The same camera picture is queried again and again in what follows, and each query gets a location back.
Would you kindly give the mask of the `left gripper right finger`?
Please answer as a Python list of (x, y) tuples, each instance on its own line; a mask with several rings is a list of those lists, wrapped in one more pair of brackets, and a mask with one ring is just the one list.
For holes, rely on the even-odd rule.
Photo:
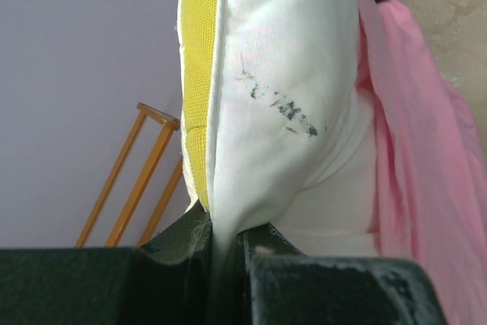
[(445, 324), (408, 260), (305, 256), (271, 224), (236, 239), (235, 324)]

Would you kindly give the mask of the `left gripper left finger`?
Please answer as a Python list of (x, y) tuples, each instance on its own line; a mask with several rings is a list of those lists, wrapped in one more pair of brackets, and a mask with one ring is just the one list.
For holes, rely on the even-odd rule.
[(212, 224), (201, 206), (140, 247), (1, 251), (3, 324), (201, 324)]

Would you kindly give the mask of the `white yellow pillow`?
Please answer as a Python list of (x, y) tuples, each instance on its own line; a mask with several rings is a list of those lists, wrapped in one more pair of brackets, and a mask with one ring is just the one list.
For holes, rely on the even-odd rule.
[(214, 257), (265, 223), (308, 255), (376, 256), (357, 0), (179, 0), (177, 30), (185, 179)]

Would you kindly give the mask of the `pink satin pillowcase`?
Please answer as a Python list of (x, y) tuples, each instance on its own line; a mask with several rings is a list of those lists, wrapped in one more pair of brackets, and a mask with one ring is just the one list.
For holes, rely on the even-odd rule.
[(358, 12), (358, 79), (375, 106), (375, 246), (422, 266), (448, 323), (484, 324), (486, 165), (473, 116), (404, 4), (358, 0)]

